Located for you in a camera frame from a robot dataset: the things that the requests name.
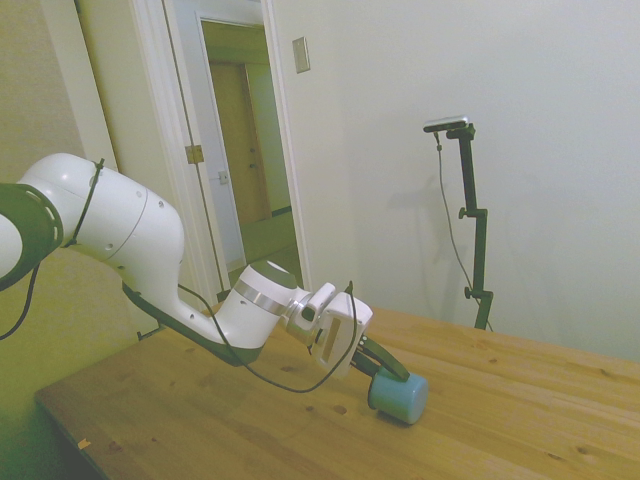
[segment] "silver ring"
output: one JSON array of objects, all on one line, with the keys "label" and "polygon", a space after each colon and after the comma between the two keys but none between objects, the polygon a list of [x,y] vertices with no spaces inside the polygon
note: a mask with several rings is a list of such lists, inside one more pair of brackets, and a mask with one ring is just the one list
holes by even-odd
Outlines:
[{"label": "silver ring", "polygon": [[260,307],[273,315],[280,316],[287,310],[285,305],[267,297],[264,293],[250,287],[242,280],[238,280],[233,289],[257,307]]}]

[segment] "door frame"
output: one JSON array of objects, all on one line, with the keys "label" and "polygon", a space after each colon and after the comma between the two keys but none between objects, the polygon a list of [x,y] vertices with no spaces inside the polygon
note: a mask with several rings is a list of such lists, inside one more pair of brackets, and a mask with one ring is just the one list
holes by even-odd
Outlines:
[{"label": "door frame", "polygon": [[[153,0],[134,0],[134,1],[145,2],[145,3],[153,2]],[[163,0],[163,1],[167,5],[166,10],[168,15],[168,22],[170,27],[172,27],[172,31],[174,32],[173,38],[179,40],[178,23],[175,18],[175,12],[174,12],[174,3],[176,2],[176,0]],[[267,50],[269,53],[269,64],[271,69],[273,85],[274,85],[274,95],[276,99],[276,111],[278,116],[278,122],[280,125],[280,136],[282,141],[282,149],[284,153],[284,164],[285,164],[285,170],[287,174],[287,185],[289,187],[293,223],[294,223],[294,228],[296,232],[296,243],[297,243],[299,259],[300,259],[300,268],[302,271],[302,280],[303,280],[304,286],[307,289],[312,289],[313,284],[311,281],[312,276],[311,276],[311,269],[309,265],[309,255],[308,255],[307,240],[306,240],[306,234],[305,234],[305,228],[304,228],[304,219],[303,219],[303,213],[301,209],[302,204],[300,201],[300,189],[298,186],[298,177],[297,177],[296,168],[295,168],[295,151],[293,148],[293,143],[291,141],[291,122],[289,118],[289,111],[288,111],[287,102],[286,102],[285,86],[283,81],[284,75],[282,73],[283,71],[282,60],[280,58],[279,50],[278,48],[276,48],[278,45],[278,38],[277,38],[277,30],[275,25],[272,0],[262,0],[261,7],[262,7],[262,14],[263,14],[262,15],[263,24],[255,24],[255,23],[249,24],[249,23],[234,21],[233,19],[225,18],[224,16],[220,16],[220,15],[212,15],[202,10],[196,11],[195,15],[196,15],[197,28],[198,28],[197,32],[200,38],[200,49],[201,49],[200,53],[201,53],[203,62],[207,64],[207,68],[205,70],[207,71],[209,76],[210,96],[214,102],[212,107],[214,109],[215,117],[218,119],[218,124],[216,128],[218,131],[218,135],[220,135],[220,138],[222,138],[222,131],[220,130],[217,106],[215,105],[215,93],[213,91],[213,82],[211,80],[210,69],[208,68],[208,58],[207,58],[207,52],[206,52],[206,45],[204,41],[204,32],[202,30],[202,22],[211,21],[211,22],[226,23],[226,24],[239,25],[239,26],[261,26],[261,27],[263,26],[265,29],[265,36],[267,40]],[[186,74],[186,63],[183,58],[182,50],[178,46],[178,44],[179,44],[179,41],[176,42],[176,57],[177,57],[176,61],[180,70],[180,76],[182,78],[188,78]],[[195,108],[193,106],[193,99],[189,95],[188,99],[185,98],[185,100],[187,100],[187,103],[191,102],[190,115],[192,115],[195,120]],[[224,153],[224,161],[228,168],[226,152]]]},{"label": "door frame", "polygon": [[[170,37],[167,30],[168,24],[173,32],[178,31],[173,5],[170,0],[130,0],[130,5],[162,134],[163,160],[185,229],[185,255],[192,265],[193,287],[209,302],[215,302],[220,290],[230,288],[229,275],[209,184],[199,182],[199,165],[188,163],[185,150],[192,142],[200,144],[200,134],[180,38],[175,34]],[[206,178],[206,167],[201,166]],[[208,221],[203,221],[207,214]],[[220,276],[211,268],[216,264]]]},{"label": "door frame", "polygon": [[[140,39],[147,78],[152,90],[157,109],[157,121],[160,131],[163,133],[163,148],[167,152],[165,156],[166,168],[172,173],[172,187],[178,198],[178,211],[183,217],[187,232],[186,250],[194,264],[195,287],[203,292],[209,299],[215,298],[218,279],[207,265],[214,264],[211,242],[215,244],[220,270],[223,277],[223,287],[229,288],[229,276],[224,260],[220,228],[216,219],[213,196],[209,182],[202,182],[202,190],[198,184],[197,174],[191,165],[187,163],[185,146],[190,143],[187,132],[187,119],[182,109],[182,102],[187,110],[194,144],[200,144],[200,131],[197,125],[195,105],[191,94],[189,76],[183,55],[182,44],[175,13],[176,0],[129,0],[133,19]],[[291,140],[291,122],[286,101],[282,59],[278,49],[277,26],[274,16],[273,0],[262,0],[263,26],[269,52],[269,63],[274,85],[276,110],[280,125],[280,135],[284,153],[284,164],[287,173],[287,184],[291,199],[296,242],[300,258],[302,279],[307,289],[313,289],[307,240],[304,228],[304,219],[301,210],[300,189],[295,168],[295,150]],[[202,21],[247,25],[242,22],[234,22],[229,18],[210,15],[203,11],[196,11],[198,35],[203,62],[207,62]],[[171,39],[167,32],[167,25],[171,31]],[[210,81],[211,94],[213,95],[213,83]],[[214,105],[215,115],[218,116],[217,107]],[[217,125],[218,134],[222,136],[220,124]],[[206,165],[201,164],[204,177]],[[202,219],[206,218],[208,210],[210,217],[210,229],[207,232],[203,228]]]}]

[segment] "door hinge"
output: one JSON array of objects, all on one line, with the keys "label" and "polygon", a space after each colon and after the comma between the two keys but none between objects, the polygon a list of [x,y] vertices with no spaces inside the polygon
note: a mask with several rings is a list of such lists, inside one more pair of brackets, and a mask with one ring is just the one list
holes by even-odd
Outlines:
[{"label": "door hinge", "polygon": [[184,147],[187,152],[187,162],[189,165],[204,162],[204,155],[202,154],[202,145],[189,145]]}]

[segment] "floor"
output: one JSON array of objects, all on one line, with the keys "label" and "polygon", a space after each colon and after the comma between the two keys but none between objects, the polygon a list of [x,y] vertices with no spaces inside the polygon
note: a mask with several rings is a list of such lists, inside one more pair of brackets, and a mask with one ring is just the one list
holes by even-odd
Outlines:
[{"label": "floor", "polygon": [[[240,233],[247,264],[258,260],[269,260],[295,275],[298,285],[302,286],[300,257],[291,212],[242,225]],[[242,270],[244,267],[229,272],[231,285],[236,283]]]}]

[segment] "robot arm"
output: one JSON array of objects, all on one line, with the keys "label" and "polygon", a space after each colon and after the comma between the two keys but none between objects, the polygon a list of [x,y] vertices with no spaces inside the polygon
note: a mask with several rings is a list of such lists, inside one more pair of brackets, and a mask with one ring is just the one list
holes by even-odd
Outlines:
[{"label": "robot arm", "polygon": [[[59,246],[70,246],[112,267],[136,306],[231,365],[256,360],[280,322],[325,370],[344,377],[354,365],[372,376],[372,407],[377,401],[407,423],[422,413],[426,380],[409,374],[366,337],[371,309],[336,293],[333,285],[307,292],[277,265],[258,262],[242,273],[215,323],[182,302],[180,217],[169,203],[119,173],[69,154],[45,157],[18,184],[0,184],[0,238],[0,291]],[[402,412],[382,405],[388,397],[398,397],[392,403]]]}]

